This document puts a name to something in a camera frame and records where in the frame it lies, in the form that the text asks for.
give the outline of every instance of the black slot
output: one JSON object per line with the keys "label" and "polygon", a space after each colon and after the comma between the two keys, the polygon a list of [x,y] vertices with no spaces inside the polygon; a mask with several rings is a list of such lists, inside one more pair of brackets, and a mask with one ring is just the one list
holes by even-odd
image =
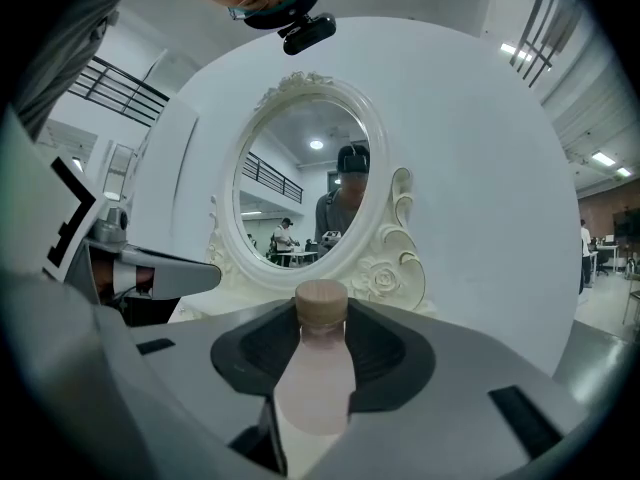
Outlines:
{"label": "black slot", "polygon": [[139,343],[136,345],[140,354],[143,356],[147,354],[152,354],[153,352],[158,352],[159,350],[163,350],[165,348],[173,347],[175,343],[171,341],[169,338],[160,338],[152,341],[145,341],[144,343]]}
{"label": "black slot", "polygon": [[287,476],[287,458],[282,450],[276,412],[271,397],[267,398],[258,425],[237,436],[229,447],[247,459],[282,476]]}
{"label": "black slot", "polygon": [[532,460],[562,440],[560,433],[517,386],[489,391],[489,397]]}

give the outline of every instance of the person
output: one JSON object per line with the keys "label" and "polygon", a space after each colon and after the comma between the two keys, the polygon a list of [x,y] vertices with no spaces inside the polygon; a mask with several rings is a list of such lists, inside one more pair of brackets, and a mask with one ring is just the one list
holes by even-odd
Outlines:
{"label": "person", "polygon": [[369,150],[364,146],[345,146],[338,152],[340,188],[323,195],[316,204],[315,241],[319,258],[331,249],[322,243],[322,236],[328,231],[339,231],[343,236],[358,213],[367,188],[369,163]]}
{"label": "person", "polygon": [[591,234],[586,228],[584,219],[580,220],[580,226],[580,237],[582,238],[582,275],[584,277],[584,286],[591,288],[591,252],[589,251]]}
{"label": "person", "polygon": [[[304,16],[317,0],[212,0],[234,20],[257,29],[280,28]],[[12,106],[36,140],[56,101],[76,81],[98,51],[120,0],[75,0],[44,38],[16,83]]]}
{"label": "person", "polygon": [[291,256],[282,256],[282,253],[289,253],[293,251],[293,246],[297,244],[295,240],[291,238],[291,230],[293,222],[289,217],[282,219],[280,225],[273,232],[273,240],[276,243],[276,252],[280,258],[280,265],[289,268],[291,263]]}

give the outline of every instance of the pink liquid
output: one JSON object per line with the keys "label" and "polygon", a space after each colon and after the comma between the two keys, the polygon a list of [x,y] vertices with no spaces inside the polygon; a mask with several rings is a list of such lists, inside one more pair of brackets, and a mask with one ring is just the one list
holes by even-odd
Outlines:
{"label": "pink liquid", "polygon": [[347,427],[356,381],[344,328],[344,323],[330,329],[302,327],[300,344],[276,386],[282,415],[306,434],[341,434]]}

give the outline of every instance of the man in white shirt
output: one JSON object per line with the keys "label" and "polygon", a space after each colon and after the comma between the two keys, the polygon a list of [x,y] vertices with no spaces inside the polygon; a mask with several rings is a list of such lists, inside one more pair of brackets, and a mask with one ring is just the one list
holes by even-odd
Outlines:
{"label": "man in white shirt", "polygon": [[[290,226],[293,226],[293,222],[291,222],[289,217],[285,217],[273,232],[273,239],[276,242],[276,251],[278,252],[278,255],[293,251],[293,246],[296,242],[291,239]],[[281,266],[288,268],[290,262],[291,256],[280,256],[279,263]]]}
{"label": "man in white shirt", "polygon": [[584,219],[580,220],[580,237],[582,238],[582,275],[584,276],[584,285],[587,288],[591,288],[591,252],[589,251],[589,244],[591,243],[591,234],[585,227],[586,222]]}

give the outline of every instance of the chair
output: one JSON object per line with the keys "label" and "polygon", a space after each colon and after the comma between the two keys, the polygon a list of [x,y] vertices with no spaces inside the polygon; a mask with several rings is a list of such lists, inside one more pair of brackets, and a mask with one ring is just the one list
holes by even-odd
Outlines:
{"label": "chair", "polygon": [[640,274],[631,274],[631,278],[629,280],[629,298],[627,299],[627,307],[624,308],[624,316],[622,317],[622,325],[627,319],[627,312],[629,311],[629,304],[633,300],[636,303],[636,313],[633,317],[633,320],[637,323],[638,317],[640,317],[640,290],[631,291],[633,289],[633,282],[640,281]]}
{"label": "chair", "polygon": [[596,258],[596,276],[599,274],[609,275],[609,272],[604,269],[604,264],[607,262],[607,258],[602,254],[602,252],[603,251],[599,251],[598,257]]}

